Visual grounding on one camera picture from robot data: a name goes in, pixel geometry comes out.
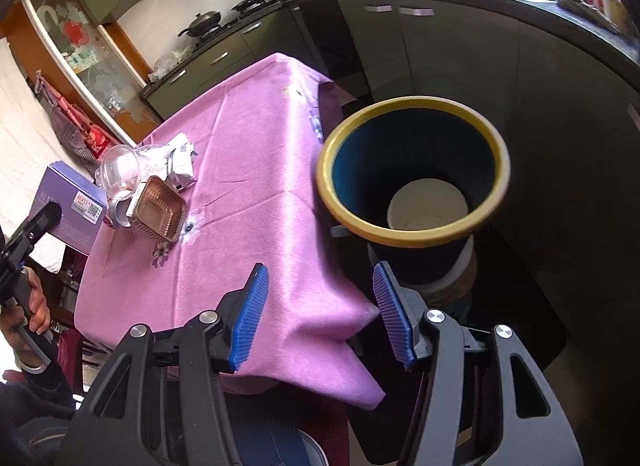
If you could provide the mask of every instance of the kitchen counter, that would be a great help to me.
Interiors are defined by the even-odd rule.
[[[187,57],[185,57],[185,59],[183,59],[180,63],[175,65],[174,68],[169,70],[169,72],[167,72],[164,75],[164,77],[161,78],[161,80],[156,81],[155,83],[149,83],[147,86],[145,86],[145,88],[143,88],[142,91],[140,92],[140,97],[142,99],[146,99],[150,94],[155,92],[165,81],[168,81],[172,76],[180,72],[189,63],[191,63],[203,52],[207,51],[207,49],[210,49],[213,45],[221,42],[225,38],[228,38],[232,34],[243,29],[244,27],[251,25],[251,23],[255,22],[256,20],[259,20],[260,18],[264,18],[268,14],[271,14],[272,12],[276,12],[278,9],[281,9],[281,8],[282,8],[282,2],[275,1],[267,6],[262,7],[260,10],[257,10],[256,12],[250,14],[249,16],[242,18],[238,22],[234,23],[232,26],[227,27],[220,34],[215,35],[210,41],[206,42],[205,44],[201,45],[200,47],[195,49],[193,52],[191,52]]]
[[[140,93],[143,98],[148,97],[165,81],[177,74],[184,66],[202,54],[219,41],[238,32],[251,23],[264,16],[281,9],[284,5],[295,6],[306,2],[321,0],[290,0],[287,2],[274,2],[259,11],[241,19],[233,26],[224,30],[219,35],[198,49],[194,50],[185,60],[176,65],[160,81],[148,84]],[[455,4],[467,5],[504,16],[513,17],[522,23],[534,26],[540,30],[551,33],[571,43],[572,45],[588,52],[595,59],[609,67],[622,77],[631,87],[640,92],[640,66],[638,65],[638,48],[631,45],[622,36],[616,36],[597,25],[575,16],[574,14],[559,8],[555,2],[546,0],[435,0]]]

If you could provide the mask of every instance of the table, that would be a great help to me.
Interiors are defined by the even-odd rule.
[[[314,190],[318,87],[327,81],[274,54],[145,139],[164,144],[183,131],[194,143],[198,181],[182,192],[191,229],[171,247],[100,228],[76,304],[86,338],[114,347],[137,323],[154,331],[183,325],[244,286],[259,261],[269,269],[268,300],[249,359],[224,378],[225,389],[251,394],[281,381],[363,408],[382,400],[345,343],[378,309],[340,271]]]

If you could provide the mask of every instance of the plastic container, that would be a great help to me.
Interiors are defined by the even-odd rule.
[[[142,171],[140,156],[130,147],[118,144],[104,154],[95,171],[95,183],[109,199],[128,199],[140,183]]]
[[[447,276],[469,236],[497,210],[509,177],[506,144],[486,118],[449,99],[410,96],[377,102],[340,123],[324,142],[316,183],[334,219],[367,240],[399,281],[430,284]],[[421,179],[452,184],[468,213],[437,227],[395,227],[394,219],[390,226],[394,196]],[[417,217],[428,215],[421,204]]]
[[[131,225],[157,242],[175,243],[180,238],[186,210],[184,198],[152,175],[136,203]]]

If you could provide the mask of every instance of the metal screw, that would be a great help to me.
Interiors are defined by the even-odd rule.
[[[146,334],[146,327],[144,325],[133,325],[129,334],[134,338],[142,338]]]
[[[513,331],[511,330],[511,327],[509,327],[508,325],[498,325],[495,328],[495,333],[500,338],[504,338],[504,339],[511,338],[511,336],[513,335]]]
[[[215,311],[204,311],[203,313],[200,313],[199,319],[202,323],[209,325],[210,323],[218,321],[218,313]]]
[[[427,319],[433,323],[442,323],[444,322],[444,312],[438,309],[429,309],[427,311]]]

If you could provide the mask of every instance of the qr code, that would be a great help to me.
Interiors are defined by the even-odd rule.
[[[92,219],[96,219],[98,216],[100,216],[101,210],[102,208],[99,208],[95,204],[90,204],[86,210],[86,214],[89,215]]]

